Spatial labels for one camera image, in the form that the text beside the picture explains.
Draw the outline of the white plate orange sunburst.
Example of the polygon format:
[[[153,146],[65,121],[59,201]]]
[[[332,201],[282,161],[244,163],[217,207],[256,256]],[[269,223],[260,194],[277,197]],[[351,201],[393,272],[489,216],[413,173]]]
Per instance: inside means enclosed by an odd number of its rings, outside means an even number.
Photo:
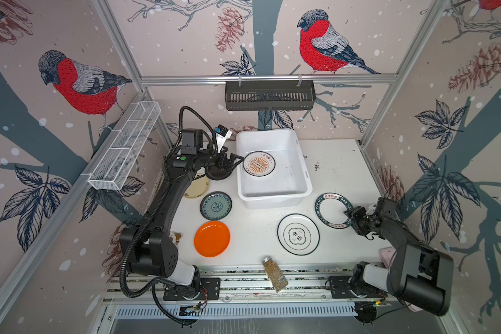
[[[271,174],[276,167],[274,157],[264,151],[254,151],[246,155],[243,162],[244,171],[253,177],[264,177]]]

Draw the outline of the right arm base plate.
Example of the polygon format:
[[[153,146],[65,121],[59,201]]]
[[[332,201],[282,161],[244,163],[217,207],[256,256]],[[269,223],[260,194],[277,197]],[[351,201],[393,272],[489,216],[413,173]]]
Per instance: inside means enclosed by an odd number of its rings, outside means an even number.
[[[330,276],[325,282],[325,289],[332,299],[387,299],[388,293],[377,288],[363,289],[352,287],[351,276]]]

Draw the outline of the white plate teal band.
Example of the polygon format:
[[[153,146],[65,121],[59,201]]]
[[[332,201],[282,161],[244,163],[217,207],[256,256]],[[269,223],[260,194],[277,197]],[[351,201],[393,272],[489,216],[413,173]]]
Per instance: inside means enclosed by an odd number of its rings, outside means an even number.
[[[315,201],[315,213],[326,226],[342,230],[349,228],[353,220],[345,212],[353,209],[351,202],[339,193],[323,193]]]

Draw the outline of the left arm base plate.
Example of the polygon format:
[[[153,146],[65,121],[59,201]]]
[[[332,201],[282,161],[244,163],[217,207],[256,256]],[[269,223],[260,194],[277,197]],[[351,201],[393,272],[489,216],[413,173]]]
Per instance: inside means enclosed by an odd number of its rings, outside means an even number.
[[[220,278],[201,278],[189,286],[166,286],[164,301],[217,301],[221,288]]]

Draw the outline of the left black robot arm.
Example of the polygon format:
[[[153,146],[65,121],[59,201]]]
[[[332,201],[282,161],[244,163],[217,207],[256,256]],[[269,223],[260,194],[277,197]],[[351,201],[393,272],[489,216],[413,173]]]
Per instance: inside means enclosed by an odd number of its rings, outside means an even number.
[[[200,170],[211,180],[224,180],[244,160],[218,142],[218,136],[228,136],[227,128],[213,128],[210,124],[205,129],[184,128],[187,111],[199,121],[205,121],[191,107],[180,109],[178,138],[161,166],[162,184],[139,223],[124,228],[119,236],[121,292],[131,299],[151,292],[158,307],[161,306],[156,292],[158,284],[174,290],[185,300],[207,296],[198,267],[179,258],[178,248],[170,238],[173,219]]]

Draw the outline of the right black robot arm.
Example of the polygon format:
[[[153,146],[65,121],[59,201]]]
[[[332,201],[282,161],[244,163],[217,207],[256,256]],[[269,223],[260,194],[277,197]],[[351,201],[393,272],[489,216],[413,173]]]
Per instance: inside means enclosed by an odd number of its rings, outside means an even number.
[[[357,235],[375,235],[395,249],[388,268],[359,262],[350,287],[356,294],[387,292],[433,315],[444,316],[451,304],[454,261],[396,220],[396,207],[394,200],[380,198],[372,214],[363,206],[345,211]]]

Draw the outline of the white plate green rim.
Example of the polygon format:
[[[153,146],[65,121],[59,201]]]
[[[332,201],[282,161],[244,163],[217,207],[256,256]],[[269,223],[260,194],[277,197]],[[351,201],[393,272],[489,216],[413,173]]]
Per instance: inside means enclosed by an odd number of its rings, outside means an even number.
[[[303,214],[283,217],[277,227],[281,246],[295,256],[308,256],[320,244],[320,231],[315,222]]]

